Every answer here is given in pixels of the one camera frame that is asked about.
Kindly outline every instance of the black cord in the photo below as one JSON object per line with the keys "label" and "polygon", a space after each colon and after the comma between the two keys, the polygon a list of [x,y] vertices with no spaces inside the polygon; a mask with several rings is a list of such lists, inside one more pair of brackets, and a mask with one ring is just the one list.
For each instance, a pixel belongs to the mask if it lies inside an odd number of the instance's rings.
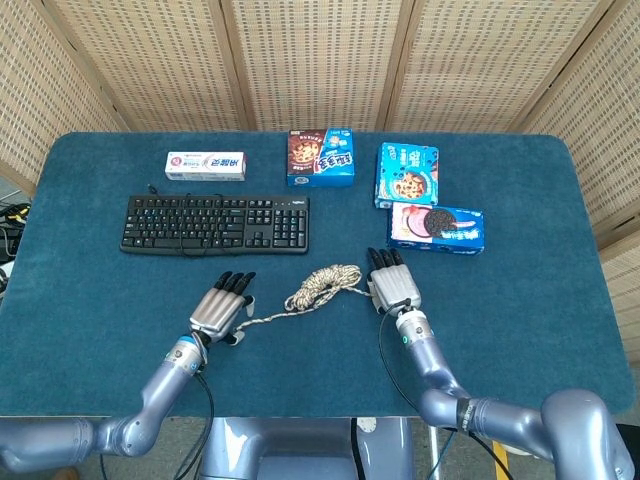
{"label": "black cord", "polygon": [[100,454],[100,472],[102,473],[102,480],[109,480],[107,478],[107,471],[104,468],[104,455]]}
{"label": "black cord", "polygon": [[209,410],[210,410],[209,419],[207,420],[207,427],[205,428],[205,434],[202,436],[202,442],[200,443],[200,446],[198,447],[198,450],[196,451],[195,456],[187,466],[187,469],[179,475],[176,474],[176,477],[174,478],[174,480],[182,480],[183,478],[185,478],[189,474],[193,466],[196,464],[196,462],[198,462],[200,454],[202,453],[202,450],[204,449],[204,446],[207,443],[209,434],[211,433],[211,427],[213,425],[213,417],[215,413],[214,404],[213,404],[213,395],[211,393],[211,390],[209,389],[209,385],[207,384],[207,381],[205,380],[205,378],[200,373],[196,373],[195,377],[196,377],[196,380],[198,380],[198,382],[202,386],[203,390],[206,392],[207,397],[209,398]]}
{"label": "black cord", "polygon": [[418,407],[416,406],[416,404],[407,396],[406,393],[404,393],[402,388],[400,388],[400,384],[396,380],[395,375],[393,374],[393,372],[391,371],[391,368],[389,367],[389,364],[387,363],[387,357],[385,356],[384,348],[382,347],[382,330],[384,328],[384,322],[389,316],[389,312],[391,311],[391,309],[394,308],[395,306],[397,305],[392,305],[391,307],[389,307],[389,309],[386,311],[386,313],[382,317],[382,321],[380,322],[380,329],[378,330],[378,348],[380,349],[380,358],[382,359],[382,363],[384,364],[384,368],[387,371],[387,375],[389,376],[389,379],[393,382],[393,385],[396,387],[396,390],[398,391],[398,393],[402,395],[402,398],[404,398],[404,400],[411,406],[411,408],[413,408],[419,414],[420,412],[418,411]]}
{"label": "black cord", "polygon": [[358,419],[351,419],[351,452],[353,453],[353,461],[356,464],[358,472],[358,480],[366,480],[364,475],[364,466],[362,465],[362,457],[360,456],[360,447],[358,447]]}
{"label": "black cord", "polygon": [[[387,363],[387,359],[386,359],[385,354],[384,354],[384,349],[382,348],[382,331],[383,331],[383,328],[384,328],[385,320],[387,319],[387,317],[389,316],[390,311],[393,308],[395,308],[395,307],[397,307],[399,305],[402,305],[403,303],[404,302],[401,302],[401,303],[395,304],[395,305],[391,305],[389,307],[389,309],[385,312],[384,316],[382,317],[382,321],[380,322],[380,329],[378,330],[378,348],[380,349],[380,358],[382,359],[382,363],[384,364],[384,368],[387,371],[387,375],[389,375],[389,379],[393,382],[394,387],[396,387],[396,390],[398,391],[398,393],[400,395],[402,395],[402,398],[404,398],[404,400],[411,406],[411,408],[413,408],[418,414],[420,414],[420,411],[418,410],[417,405],[407,396],[406,393],[404,393],[404,391],[400,387],[400,384],[396,380],[395,375],[393,375],[393,372],[391,371],[391,368],[389,367],[389,364]],[[457,432],[458,431],[455,428],[445,428],[444,430],[448,430],[450,432]],[[480,440],[478,438],[478,436],[473,432],[469,432],[469,437],[471,437],[484,450],[486,450],[489,455],[491,455],[491,457],[500,466],[500,468],[502,469],[502,471],[504,472],[504,474],[507,476],[507,478],[509,480],[513,480],[513,477],[509,473],[509,470],[507,469],[505,464],[502,463],[502,460],[500,460],[498,458],[498,456],[495,454],[495,452],[486,443],[484,443],[482,440]]]}
{"label": "black cord", "polygon": [[507,476],[507,478],[509,480],[513,480],[513,477],[511,476],[511,474],[509,473],[509,470],[507,469],[506,465],[504,463],[502,463],[502,460],[500,460],[500,458],[498,458],[498,456],[495,454],[495,452],[491,449],[491,447],[489,447],[489,445],[487,445],[486,443],[484,443],[482,440],[480,440],[477,435],[473,432],[469,432],[469,436],[471,438],[473,438],[478,445],[480,445],[482,448],[484,448],[486,450],[486,452],[491,455],[491,457],[493,458],[493,460],[500,465],[500,468],[502,469],[502,471],[504,472],[504,474]]}

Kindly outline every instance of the table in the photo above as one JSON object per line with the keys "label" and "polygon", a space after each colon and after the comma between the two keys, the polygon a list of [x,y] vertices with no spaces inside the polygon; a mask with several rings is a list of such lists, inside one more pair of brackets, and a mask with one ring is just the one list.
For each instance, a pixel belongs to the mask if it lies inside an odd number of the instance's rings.
{"label": "table", "polygon": [[[485,213],[475,257],[403,251],[441,348],[475,396],[538,407],[554,390],[582,387],[612,411],[633,384],[565,145],[550,136],[356,133],[351,188],[285,183],[286,133],[73,133],[52,147],[0,309],[2,415],[125,415],[202,295],[225,270],[254,270],[256,316],[282,309],[314,270],[368,271],[366,248],[386,242],[373,207],[383,141],[440,148],[440,203]],[[169,150],[243,150],[243,183],[169,181]],[[188,259],[119,251],[127,199],[147,192],[306,194],[304,256]],[[413,412],[378,355],[380,317],[342,292],[309,315],[252,327],[237,348],[216,346],[206,372],[217,416],[389,416]],[[400,383],[423,386],[393,322],[384,344]],[[205,415],[189,385],[173,415]]]}

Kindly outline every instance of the black keyboard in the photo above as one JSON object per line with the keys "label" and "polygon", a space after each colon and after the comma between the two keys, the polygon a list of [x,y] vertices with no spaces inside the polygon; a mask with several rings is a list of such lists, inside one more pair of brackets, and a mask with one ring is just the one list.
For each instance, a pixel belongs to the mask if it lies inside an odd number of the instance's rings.
{"label": "black keyboard", "polygon": [[306,253],[302,196],[135,195],[120,249],[151,255]]}

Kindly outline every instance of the blue box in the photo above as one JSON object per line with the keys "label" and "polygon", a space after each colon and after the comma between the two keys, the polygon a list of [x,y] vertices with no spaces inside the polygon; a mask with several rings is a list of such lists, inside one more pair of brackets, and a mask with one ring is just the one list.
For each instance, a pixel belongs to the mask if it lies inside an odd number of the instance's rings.
{"label": "blue box", "polygon": [[354,175],[351,129],[289,132],[287,185],[349,187],[353,185]]}
{"label": "blue box", "polygon": [[383,143],[378,149],[374,203],[438,203],[438,149],[404,143]]}
{"label": "blue box", "polygon": [[390,247],[475,255],[484,250],[484,215],[462,208],[395,202]]}

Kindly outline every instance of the oreo box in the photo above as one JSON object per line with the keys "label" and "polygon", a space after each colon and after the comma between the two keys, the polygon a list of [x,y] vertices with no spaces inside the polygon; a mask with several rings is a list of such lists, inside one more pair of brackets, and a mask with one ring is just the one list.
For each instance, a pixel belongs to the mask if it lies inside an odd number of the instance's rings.
{"label": "oreo box", "polygon": [[482,212],[395,202],[389,212],[390,247],[475,255],[484,250]]}
{"label": "oreo box", "polygon": [[302,187],[348,187],[355,175],[350,128],[291,130],[287,184]]}
{"label": "oreo box", "polygon": [[438,149],[404,143],[383,143],[378,150],[375,205],[393,202],[438,203]]}

